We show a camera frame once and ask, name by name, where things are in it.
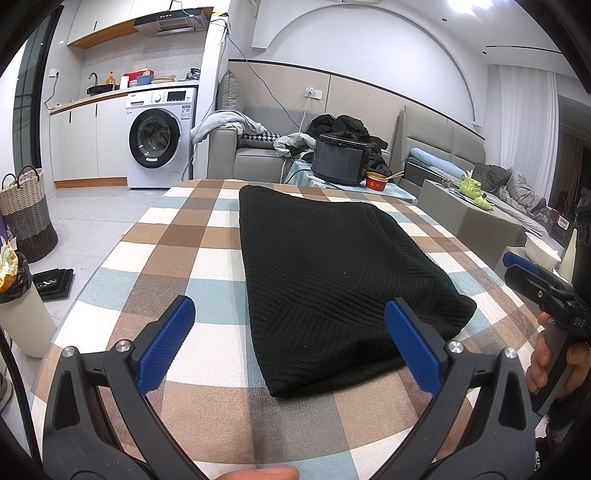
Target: black knit sweater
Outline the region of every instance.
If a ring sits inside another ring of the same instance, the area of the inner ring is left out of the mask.
[[[384,326],[403,297],[449,340],[474,314],[447,274],[374,205],[240,190],[252,342],[274,397],[355,385],[404,364]]]

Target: woven laundry basket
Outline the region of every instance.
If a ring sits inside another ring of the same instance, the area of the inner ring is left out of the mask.
[[[5,180],[14,181],[4,187]],[[29,263],[45,257],[57,245],[57,233],[51,224],[43,169],[25,166],[18,176],[9,173],[2,180],[0,212],[6,226],[17,239],[18,251]]]

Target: red container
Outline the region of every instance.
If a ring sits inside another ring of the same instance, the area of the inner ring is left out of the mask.
[[[153,75],[154,72],[152,70],[138,70],[137,72],[126,73],[124,76],[129,77],[129,81],[133,82],[137,80],[140,75]]]
[[[383,192],[384,188],[386,188],[386,184],[388,183],[388,180],[384,180],[385,178],[386,177],[380,175],[379,173],[369,171],[367,173],[367,178],[365,179],[365,186],[370,190]]]

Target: hand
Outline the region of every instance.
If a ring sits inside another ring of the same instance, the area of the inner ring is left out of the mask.
[[[538,318],[538,323],[545,326],[548,323],[550,315],[543,313]],[[569,379],[560,390],[557,398],[563,399],[568,397],[572,392],[577,390],[589,373],[591,368],[591,351],[586,343],[576,343],[572,345],[566,353],[566,361],[569,365],[574,365],[573,372]],[[542,388],[548,382],[548,374],[544,367],[550,362],[550,348],[546,344],[546,332],[543,330],[538,334],[535,340],[534,352],[531,354],[531,366],[527,369],[525,375],[527,380],[527,387],[531,392],[535,392],[538,388]]]
[[[226,473],[217,480],[298,480],[300,472],[293,466],[275,466],[261,470]]]

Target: plaid tablecloth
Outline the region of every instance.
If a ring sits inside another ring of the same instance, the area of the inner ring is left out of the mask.
[[[133,339],[179,294],[197,307],[195,326],[166,379],[148,399],[172,435],[211,478],[239,468],[297,466],[304,480],[365,480],[402,442],[430,396],[403,368],[333,394],[272,398],[251,343],[238,228],[240,181],[195,180],[170,189],[125,235],[82,291],[53,339],[33,386],[43,428],[61,349],[83,353]],[[476,255],[416,206],[392,197],[262,184],[313,200],[371,202],[388,212],[478,309],[458,339],[474,352],[518,349],[529,363],[537,324]],[[449,453],[477,392],[443,446]],[[105,404],[127,452],[139,455],[113,398]]]

